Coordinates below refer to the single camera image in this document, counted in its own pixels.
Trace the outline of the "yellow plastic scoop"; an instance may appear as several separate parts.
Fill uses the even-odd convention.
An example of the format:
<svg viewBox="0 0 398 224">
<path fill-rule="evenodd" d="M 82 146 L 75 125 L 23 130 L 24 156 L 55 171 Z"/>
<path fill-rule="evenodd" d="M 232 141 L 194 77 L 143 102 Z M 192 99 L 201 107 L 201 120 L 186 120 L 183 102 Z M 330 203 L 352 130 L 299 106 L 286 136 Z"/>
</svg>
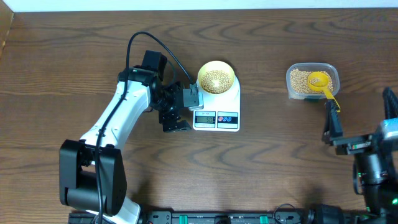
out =
<svg viewBox="0 0 398 224">
<path fill-rule="evenodd" d="M 328 88 L 330 82 L 329 77 L 322 72 L 312 72 L 308 76 L 307 85 L 314 91 L 322 91 L 328 100 L 331 100 L 335 106 L 336 111 L 340 112 L 340 106 Z"/>
</svg>

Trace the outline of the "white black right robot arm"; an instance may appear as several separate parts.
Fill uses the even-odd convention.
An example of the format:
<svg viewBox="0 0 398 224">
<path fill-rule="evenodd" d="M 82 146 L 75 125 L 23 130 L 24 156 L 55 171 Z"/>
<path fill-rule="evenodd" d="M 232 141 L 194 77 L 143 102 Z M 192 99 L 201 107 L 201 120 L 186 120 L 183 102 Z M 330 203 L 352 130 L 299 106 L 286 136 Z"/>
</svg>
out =
<svg viewBox="0 0 398 224">
<path fill-rule="evenodd" d="M 346 138 L 338 116 L 338 105 L 326 103 L 322 141 L 335 147 L 337 155 L 352 155 L 353 188 L 364 198 L 366 212 L 345 212 L 339 207 L 318 204 L 309 208 L 302 223 L 397 223 L 397 171 L 392 153 L 397 150 L 397 97 L 385 88 L 385 119 L 371 134 Z"/>
</svg>

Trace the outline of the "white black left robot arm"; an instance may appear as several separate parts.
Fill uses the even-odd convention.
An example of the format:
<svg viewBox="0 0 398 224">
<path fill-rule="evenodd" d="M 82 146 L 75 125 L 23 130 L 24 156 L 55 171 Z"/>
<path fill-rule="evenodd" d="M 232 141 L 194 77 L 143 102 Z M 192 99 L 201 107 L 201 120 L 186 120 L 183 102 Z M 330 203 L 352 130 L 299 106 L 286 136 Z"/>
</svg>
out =
<svg viewBox="0 0 398 224">
<path fill-rule="evenodd" d="M 139 220 L 140 206 L 126 195 L 122 151 L 140 115 L 152 108 L 165 133 L 188 131 L 179 111 L 203 104 L 197 84 L 162 84 L 167 62 L 160 52 L 146 51 L 141 65 L 119 74 L 116 92 L 95 125 L 80 140 L 67 139 L 60 147 L 60 202 L 90 212 L 88 223 Z"/>
</svg>

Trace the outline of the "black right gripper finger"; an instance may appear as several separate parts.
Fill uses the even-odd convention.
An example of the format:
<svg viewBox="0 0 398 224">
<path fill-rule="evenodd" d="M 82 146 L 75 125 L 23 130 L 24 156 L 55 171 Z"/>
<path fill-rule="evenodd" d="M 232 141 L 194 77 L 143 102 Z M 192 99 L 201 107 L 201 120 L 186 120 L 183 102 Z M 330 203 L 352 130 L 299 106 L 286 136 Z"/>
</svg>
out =
<svg viewBox="0 0 398 224">
<path fill-rule="evenodd" d="M 334 140 L 343 137 L 343 127 L 338 116 L 338 109 L 335 100 L 327 101 L 326 120 L 322 135 L 322 141 L 325 144 L 331 144 Z"/>
<path fill-rule="evenodd" d="M 382 93 L 384 100 L 384 113 L 386 119 L 394 119 L 398 117 L 398 104 L 397 97 L 394 92 L 389 88 L 385 88 Z"/>
</svg>

